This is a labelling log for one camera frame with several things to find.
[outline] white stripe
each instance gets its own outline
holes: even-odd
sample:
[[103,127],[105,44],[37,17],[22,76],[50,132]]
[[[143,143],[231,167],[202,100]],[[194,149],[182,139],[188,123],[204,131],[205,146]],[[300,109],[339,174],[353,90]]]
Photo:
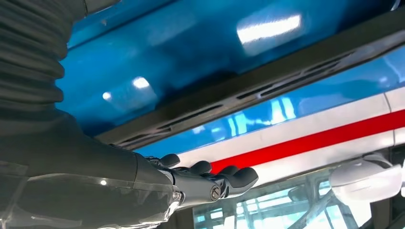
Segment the white stripe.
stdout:
[[361,156],[364,153],[387,148],[393,145],[393,132],[387,131],[333,146],[308,151],[303,154],[270,161],[253,167],[259,174],[259,180],[255,186],[333,163],[338,163],[343,160]]
[[387,100],[384,94],[379,94],[182,153],[179,155],[181,166],[191,166],[200,160],[210,162],[222,160],[388,113],[390,109]]
[[405,87],[401,87],[385,93],[392,112],[405,109]]
[[396,146],[405,144],[405,127],[394,130],[394,134]]
[[[405,109],[405,87],[386,92],[385,95],[392,112]],[[394,135],[396,146],[405,144],[405,127],[394,130]]]

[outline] red stripe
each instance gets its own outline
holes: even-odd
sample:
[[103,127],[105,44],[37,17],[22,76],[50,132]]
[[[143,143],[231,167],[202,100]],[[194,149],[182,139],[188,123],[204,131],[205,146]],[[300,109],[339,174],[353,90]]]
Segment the red stripe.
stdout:
[[288,156],[301,154],[311,150],[398,129],[401,127],[405,127],[405,110],[343,125],[334,129],[215,161],[212,162],[212,172],[218,173],[221,171],[221,169],[228,165],[236,165],[239,168],[260,165],[265,162],[274,161]]

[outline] screw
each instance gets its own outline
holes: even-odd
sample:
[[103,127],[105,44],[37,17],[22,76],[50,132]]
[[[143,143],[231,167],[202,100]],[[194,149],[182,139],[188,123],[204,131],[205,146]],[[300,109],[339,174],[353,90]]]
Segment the screw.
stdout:
[[212,200],[217,200],[219,198],[219,194],[221,193],[220,189],[218,186],[214,186],[211,189],[211,199]]
[[173,192],[173,199],[175,199],[175,200],[181,199],[181,193],[180,192]]

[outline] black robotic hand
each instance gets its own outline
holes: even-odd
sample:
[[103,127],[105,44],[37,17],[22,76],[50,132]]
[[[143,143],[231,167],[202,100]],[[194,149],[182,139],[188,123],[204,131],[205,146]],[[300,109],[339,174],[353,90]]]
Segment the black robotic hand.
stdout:
[[258,180],[252,168],[238,169],[228,166],[217,175],[211,174],[211,164],[200,161],[190,168],[175,167],[180,159],[175,154],[162,157],[146,157],[160,172],[165,174],[181,194],[181,206],[215,202],[244,194]]

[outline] transparent plastic cover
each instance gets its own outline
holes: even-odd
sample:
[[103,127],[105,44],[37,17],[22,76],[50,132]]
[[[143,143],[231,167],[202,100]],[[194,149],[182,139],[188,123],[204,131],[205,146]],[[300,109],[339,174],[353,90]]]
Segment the transparent plastic cover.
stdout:
[[179,204],[172,185],[50,174],[0,174],[1,229],[145,229]]

